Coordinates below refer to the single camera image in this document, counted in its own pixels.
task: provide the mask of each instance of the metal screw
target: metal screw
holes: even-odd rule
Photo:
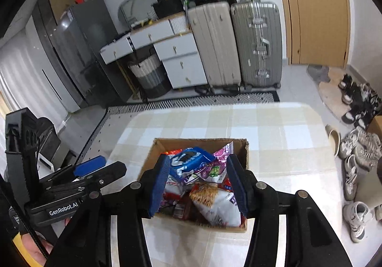
[[[140,182],[133,182],[130,184],[130,188],[131,189],[138,189],[141,187],[141,183]]]
[[[267,185],[264,182],[257,182],[256,187],[259,189],[265,189],[265,188],[267,188]]]
[[[308,197],[308,193],[305,192],[305,191],[298,191],[298,195],[299,195],[301,198],[307,198],[307,197]]]
[[[90,199],[95,199],[95,198],[97,198],[98,196],[99,196],[99,193],[96,192],[96,191],[90,192],[90,194],[89,194],[89,198],[90,198]]]

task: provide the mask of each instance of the checkered tablecloth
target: checkered tablecloth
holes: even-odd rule
[[[245,138],[249,169],[277,191],[306,190],[338,236],[341,185],[321,117],[300,103],[241,104],[145,111],[129,122],[108,163],[124,162],[127,173],[103,193],[137,180],[154,138]],[[253,219],[245,233],[215,232],[175,219],[144,220],[153,266],[243,266]],[[285,217],[280,217],[277,266],[284,266]]]

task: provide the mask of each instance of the silver suitcase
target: silver suitcase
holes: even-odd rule
[[[231,6],[241,76],[246,86],[281,86],[282,40],[280,13],[272,2]]]
[[[240,85],[240,65],[227,2],[188,10],[188,19],[210,86]]]

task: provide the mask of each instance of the blue snack package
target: blue snack package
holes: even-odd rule
[[[200,147],[189,147],[171,158],[170,175],[178,182],[182,182],[195,169],[205,165],[216,157]]]

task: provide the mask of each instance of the drawer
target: drawer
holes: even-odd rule
[[[199,53],[163,61],[173,88],[207,84]]]
[[[102,47],[100,53],[105,64],[113,62],[133,52],[127,37],[122,37],[116,42]]]
[[[142,46],[152,44],[173,35],[174,32],[172,31],[170,22],[165,20],[148,26],[142,30],[137,30],[137,32],[130,35],[130,39],[135,49],[138,49]]]
[[[155,43],[154,47],[160,60],[197,52],[194,35],[192,33]]]

